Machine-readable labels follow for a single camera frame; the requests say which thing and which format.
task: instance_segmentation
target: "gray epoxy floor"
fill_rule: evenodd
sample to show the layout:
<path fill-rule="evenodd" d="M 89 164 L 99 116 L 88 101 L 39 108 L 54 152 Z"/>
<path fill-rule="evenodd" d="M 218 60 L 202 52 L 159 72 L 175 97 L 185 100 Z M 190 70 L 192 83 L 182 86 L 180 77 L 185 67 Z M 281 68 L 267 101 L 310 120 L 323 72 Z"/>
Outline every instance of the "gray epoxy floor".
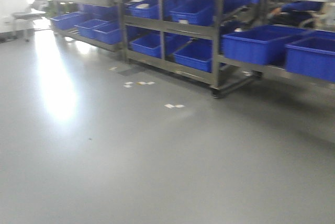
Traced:
<path fill-rule="evenodd" d="M 0 52 L 1 224 L 335 223 L 334 91 L 214 100 L 51 31 Z"/>

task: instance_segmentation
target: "white paper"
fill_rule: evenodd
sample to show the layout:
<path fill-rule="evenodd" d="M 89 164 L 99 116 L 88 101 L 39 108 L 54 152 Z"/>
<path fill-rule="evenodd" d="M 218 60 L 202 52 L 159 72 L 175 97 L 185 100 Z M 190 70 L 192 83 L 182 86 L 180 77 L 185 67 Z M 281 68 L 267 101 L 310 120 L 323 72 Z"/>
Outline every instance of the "white paper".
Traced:
<path fill-rule="evenodd" d="M 167 104 L 167 105 L 164 105 L 165 107 L 169 108 L 169 109 L 172 109 L 174 108 L 175 106 L 174 105 L 171 105 L 171 104 Z"/>
<path fill-rule="evenodd" d="M 149 7 L 150 7 L 149 3 L 142 3 L 136 6 L 136 8 L 149 8 Z"/>
<path fill-rule="evenodd" d="M 188 24 L 188 20 L 179 20 L 180 24 Z"/>
<path fill-rule="evenodd" d="M 139 2 L 143 2 L 143 1 L 145 1 L 145 0 L 132 0 L 131 2 L 133 2 L 133 3 L 139 3 Z"/>

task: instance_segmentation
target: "paper scrap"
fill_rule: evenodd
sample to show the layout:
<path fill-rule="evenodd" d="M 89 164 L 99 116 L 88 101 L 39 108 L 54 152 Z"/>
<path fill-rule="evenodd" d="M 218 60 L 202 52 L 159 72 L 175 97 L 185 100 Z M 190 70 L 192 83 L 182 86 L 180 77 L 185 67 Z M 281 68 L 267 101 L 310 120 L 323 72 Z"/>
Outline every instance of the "paper scrap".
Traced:
<path fill-rule="evenodd" d="M 180 24 L 188 24 L 188 20 L 179 20 Z"/>
<path fill-rule="evenodd" d="M 131 2 L 133 2 L 133 3 L 139 3 L 139 2 L 143 2 L 143 1 L 145 1 L 145 0 L 131 0 Z"/>
<path fill-rule="evenodd" d="M 166 105 L 164 105 L 164 106 L 167 107 L 167 108 L 169 108 L 169 109 L 172 109 L 172 108 L 175 107 L 174 105 L 170 105 L 170 104 L 166 104 Z"/>

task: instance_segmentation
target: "person's arm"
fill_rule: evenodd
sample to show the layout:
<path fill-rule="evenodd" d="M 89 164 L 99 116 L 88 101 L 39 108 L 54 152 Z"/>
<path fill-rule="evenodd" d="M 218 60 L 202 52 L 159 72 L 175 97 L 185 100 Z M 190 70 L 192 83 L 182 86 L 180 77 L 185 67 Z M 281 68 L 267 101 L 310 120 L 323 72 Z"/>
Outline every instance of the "person's arm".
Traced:
<path fill-rule="evenodd" d="M 291 11 L 319 11 L 322 7 L 320 2 L 294 2 L 288 3 L 282 6 L 281 12 L 291 12 Z"/>

